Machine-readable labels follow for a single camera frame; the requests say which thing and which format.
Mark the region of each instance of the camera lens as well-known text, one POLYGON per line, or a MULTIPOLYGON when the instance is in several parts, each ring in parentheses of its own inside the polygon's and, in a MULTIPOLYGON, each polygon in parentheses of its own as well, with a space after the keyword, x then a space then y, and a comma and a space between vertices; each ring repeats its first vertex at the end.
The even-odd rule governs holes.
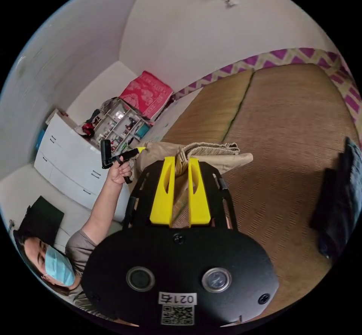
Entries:
POLYGON ((155 284, 155 276, 145 267, 133 267, 127 272, 127 284, 135 291, 148 291, 155 284))
POLYGON ((222 292, 230 286, 231 274, 224 268, 211 268, 204 274, 201 282, 206 291, 222 292))

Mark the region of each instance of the woman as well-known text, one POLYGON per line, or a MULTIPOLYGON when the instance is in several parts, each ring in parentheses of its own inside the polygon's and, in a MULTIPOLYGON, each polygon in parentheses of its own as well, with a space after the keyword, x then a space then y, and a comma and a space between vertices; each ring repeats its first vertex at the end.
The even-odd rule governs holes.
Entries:
MULTIPOLYGON (((94 248, 106 237, 111 225, 124 177, 131 176, 129 162, 115 162, 109 169, 103 188, 95 201, 89 219, 74 233, 65 247, 65 254, 29 234, 20 236, 14 231, 15 240, 21 245, 25 256, 36 275, 52 290, 66 296, 68 301, 93 315, 106 318, 92 308, 80 285, 87 260, 94 248)), ((122 320, 118 323, 133 325, 122 320)))

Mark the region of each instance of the sticker label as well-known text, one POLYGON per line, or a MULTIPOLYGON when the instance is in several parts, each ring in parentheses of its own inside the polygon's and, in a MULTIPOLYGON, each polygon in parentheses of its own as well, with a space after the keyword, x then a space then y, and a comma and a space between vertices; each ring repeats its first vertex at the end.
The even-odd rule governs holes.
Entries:
POLYGON ((162 305, 161 325, 194 325, 195 306, 162 305))
POLYGON ((172 292, 159 292, 158 303, 160 305, 194 306, 197 305, 197 294, 175 294, 172 292))

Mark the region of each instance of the woman's hair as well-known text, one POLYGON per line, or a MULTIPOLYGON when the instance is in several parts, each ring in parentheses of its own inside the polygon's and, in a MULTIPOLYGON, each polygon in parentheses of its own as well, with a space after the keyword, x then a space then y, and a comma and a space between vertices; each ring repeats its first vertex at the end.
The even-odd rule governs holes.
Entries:
POLYGON ((24 249, 24 243, 28 238, 35 237, 35 236, 30 232, 19 233, 17 230, 13 231, 13 235, 14 235, 14 240, 15 240, 15 243, 16 243, 16 247, 18 248, 23 261, 30 267, 30 269, 34 272, 34 274, 37 277, 39 277, 40 280, 44 284, 46 284, 46 286, 49 286, 57 294, 63 295, 63 296, 69 296, 70 290, 67 287, 53 285, 49 281, 44 280, 42 278, 43 274, 33 265, 33 263, 26 256, 25 249, 24 249))

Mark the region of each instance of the qr code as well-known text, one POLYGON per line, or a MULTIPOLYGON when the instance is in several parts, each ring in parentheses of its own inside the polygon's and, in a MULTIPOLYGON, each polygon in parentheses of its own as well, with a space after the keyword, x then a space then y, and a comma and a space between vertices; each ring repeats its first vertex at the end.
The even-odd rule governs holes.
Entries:
POLYGON ((194 306, 162 306, 162 325, 193 325, 194 306))

